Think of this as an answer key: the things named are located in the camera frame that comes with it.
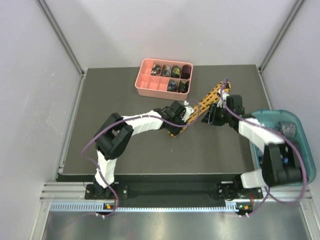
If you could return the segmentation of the yellow patterned necktie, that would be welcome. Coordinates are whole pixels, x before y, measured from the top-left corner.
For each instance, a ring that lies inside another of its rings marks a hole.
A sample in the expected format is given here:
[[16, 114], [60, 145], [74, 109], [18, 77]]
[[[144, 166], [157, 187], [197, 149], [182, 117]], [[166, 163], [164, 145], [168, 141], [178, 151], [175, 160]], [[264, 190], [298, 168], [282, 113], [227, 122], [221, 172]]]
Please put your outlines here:
[[[197, 103], [194, 107], [192, 107], [194, 109], [194, 114], [188, 119], [187, 121], [188, 126], [190, 124], [193, 124], [200, 115], [205, 113], [205, 111], [209, 109], [211, 104], [215, 104], [219, 101], [218, 92], [220, 90], [221, 85], [222, 85], [222, 82], [216, 85], [199, 103]], [[183, 132], [186, 128], [187, 126], [183, 127], [180, 133]]]

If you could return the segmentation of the pink compartment organizer box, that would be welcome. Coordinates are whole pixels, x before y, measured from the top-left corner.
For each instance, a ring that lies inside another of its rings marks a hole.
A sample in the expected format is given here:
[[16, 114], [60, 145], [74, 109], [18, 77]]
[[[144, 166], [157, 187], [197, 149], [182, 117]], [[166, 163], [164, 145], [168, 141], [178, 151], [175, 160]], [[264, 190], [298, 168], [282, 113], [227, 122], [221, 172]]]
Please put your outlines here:
[[[191, 75], [189, 79], [186, 79], [189, 82], [189, 89], [187, 93], [178, 93], [178, 92], [169, 92], [167, 91], [168, 83], [170, 79], [177, 81], [179, 86], [180, 78], [172, 78], [170, 77], [163, 77], [163, 76], [154, 76], [151, 75], [151, 70], [153, 64], [160, 64], [162, 65], [169, 65], [172, 67], [174, 65], [178, 65], [181, 68], [183, 65], [190, 65], [192, 67]], [[188, 98], [188, 94], [191, 89], [192, 83], [192, 76], [193, 76], [193, 69], [194, 66], [190, 62], [181, 62], [181, 61], [172, 61], [172, 60], [163, 60], [163, 59], [156, 59], [156, 58], [145, 58], [142, 60], [140, 65], [140, 69], [138, 71], [137, 78], [135, 80], [135, 88], [139, 95], [144, 97], [152, 97], [152, 98], [160, 98], [160, 99], [168, 99], [168, 100], [177, 100], [177, 101], [185, 101]]]

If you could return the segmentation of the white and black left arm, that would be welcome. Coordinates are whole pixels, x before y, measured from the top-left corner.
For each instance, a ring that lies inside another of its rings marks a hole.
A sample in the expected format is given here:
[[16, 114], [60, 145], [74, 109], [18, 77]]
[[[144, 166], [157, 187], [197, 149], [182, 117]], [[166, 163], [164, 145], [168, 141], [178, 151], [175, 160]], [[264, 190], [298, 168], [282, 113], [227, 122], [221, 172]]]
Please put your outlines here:
[[96, 133], [99, 136], [95, 140], [99, 166], [94, 176], [97, 194], [105, 199], [113, 194], [117, 159], [124, 153], [131, 137], [161, 129], [177, 136], [194, 113], [187, 101], [183, 104], [174, 101], [170, 106], [135, 116], [113, 113]]

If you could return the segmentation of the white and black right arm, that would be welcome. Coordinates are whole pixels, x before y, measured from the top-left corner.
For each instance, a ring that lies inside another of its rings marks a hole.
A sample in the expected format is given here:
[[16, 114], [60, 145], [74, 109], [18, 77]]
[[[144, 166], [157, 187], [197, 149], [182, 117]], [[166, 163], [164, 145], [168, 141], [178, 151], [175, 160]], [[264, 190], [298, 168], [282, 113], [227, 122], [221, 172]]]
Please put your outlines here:
[[246, 114], [240, 95], [226, 95], [211, 104], [202, 122], [229, 125], [263, 153], [260, 169], [235, 176], [233, 192], [237, 197], [245, 198], [254, 188], [308, 182], [300, 144], [265, 127], [252, 114]]

